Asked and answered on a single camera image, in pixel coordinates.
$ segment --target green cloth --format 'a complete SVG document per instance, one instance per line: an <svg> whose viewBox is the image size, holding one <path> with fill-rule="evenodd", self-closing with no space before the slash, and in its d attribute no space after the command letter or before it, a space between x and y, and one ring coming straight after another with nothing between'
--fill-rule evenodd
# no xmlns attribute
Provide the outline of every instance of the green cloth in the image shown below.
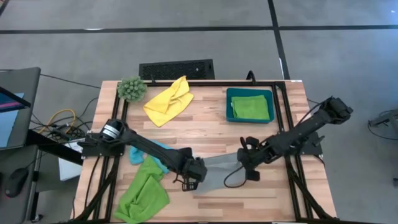
<svg viewBox="0 0 398 224"><path fill-rule="evenodd" d="M235 118L269 119L267 100L264 95L233 96L231 99Z"/></svg>
<svg viewBox="0 0 398 224"><path fill-rule="evenodd" d="M156 162L147 156L130 187L122 195L114 216L127 223L144 222L169 204L169 196L159 183L164 174Z"/></svg>

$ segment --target green succulent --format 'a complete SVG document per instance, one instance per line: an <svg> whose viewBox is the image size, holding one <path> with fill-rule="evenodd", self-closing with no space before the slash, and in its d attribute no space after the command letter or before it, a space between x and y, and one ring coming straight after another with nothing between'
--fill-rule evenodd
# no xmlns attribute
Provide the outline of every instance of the green succulent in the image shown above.
<svg viewBox="0 0 398 224"><path fill-rule="evenodd" d="M128 102L138 102L147 92L147 85L139 77L123 79L118 85L119 98Z"/></svg>

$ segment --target yellow cloth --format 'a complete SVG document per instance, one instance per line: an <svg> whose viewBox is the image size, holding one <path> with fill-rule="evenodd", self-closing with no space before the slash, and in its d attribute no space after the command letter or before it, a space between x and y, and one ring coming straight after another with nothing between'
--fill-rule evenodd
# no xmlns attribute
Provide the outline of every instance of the yellow cloth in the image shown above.
<svg viewBox="0 0 398 224"><path fill-rule="evenodd" d="M149 119L158 127L180 114L192 101L186 76L173 82L172 86L144 105Z"/></svg>

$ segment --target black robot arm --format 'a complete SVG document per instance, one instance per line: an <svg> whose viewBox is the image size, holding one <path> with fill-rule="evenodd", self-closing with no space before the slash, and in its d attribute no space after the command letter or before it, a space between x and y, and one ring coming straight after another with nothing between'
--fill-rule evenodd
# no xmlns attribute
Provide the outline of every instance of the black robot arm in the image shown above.
<svg viewBox="0 0 398 224"><path fill-rule="evenodd" d="M167 150L140 136L118 119L109 119L99 135L101 143L108 147L127 144L158 158L169 170L183 177L183 191L196 190L198 183L203 182L206 177L207 169L203 159L194 158L190 147Z"/></svg>
<svg viewBox="0 0 398 224"><path fill-rule="evenodd" d="M246 170L254 170L262 162L269 164L282 156L295 154L309 134L326 124L344 123L352 112L353 110L339 98L330 97L321 103L319 110L311 118L287 132L270 136L262 142L248 137L246 142L252 146L252 149L248 149L242 139L243 148L238 149L238 161Z"/></svg>

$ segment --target wooden table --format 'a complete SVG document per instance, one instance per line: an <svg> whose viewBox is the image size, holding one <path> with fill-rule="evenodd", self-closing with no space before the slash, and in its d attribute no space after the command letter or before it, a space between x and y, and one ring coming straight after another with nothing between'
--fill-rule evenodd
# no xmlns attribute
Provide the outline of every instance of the wooden table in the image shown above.
<svg viewBox="0 0 398 224"><path fill-rule="evenodd" d="M99 132L106 120L111 117L116 85L117 81L104 81L102 84L95 111L93 132ZM286 87L292 117L294 123L297 123L309 110L304 86L302 82L286 81ZM266 86L239 88L271 89ZM222 86L191 86L190 92L195 96L193 101L176 118L158 128L146 116L142 107L164 89L166 87L149 87L141 102L130 103L127 111L127 123L140 135L158 140L175 149L191 147L196 156L219 156L236 152L241 146L239 143L241 136L253 136L263 140L279 130L276 118L269 124L227 122L225 119L227 87ZM289 126L282 93L279 92L278 96L284 126L287 129ZM122 105L121 102L118 118L121 116ZM120 160L112 212L115 211L120 197L129 187L139 167L130 165L128 149L129 147L126 147L126 153ZM77 215L83 211L88 180L95 160L96 158L89 158L83 164L75 199ZM335 216L335 208L322 163L313 156L302 156L302 160L309 191L326 212ZM172 183L175 174L169 173L161 183L169 194L170 204L148 222L294 221L292 198L284 163L284 159L278 159L272 164L261 164L257 168L261 173L259 182L248 181L246 185L238 189L218 189L201 196L193 196L191 192L182 192L180 183ZM95 169L89 201L98 188L101 166L102 159ZM300 211L305 217L302 196L298 189L297 191ZM104 217L107 195L108 193L105 192L100 218ZM121 222L113 215L111 221Z"/></svg>

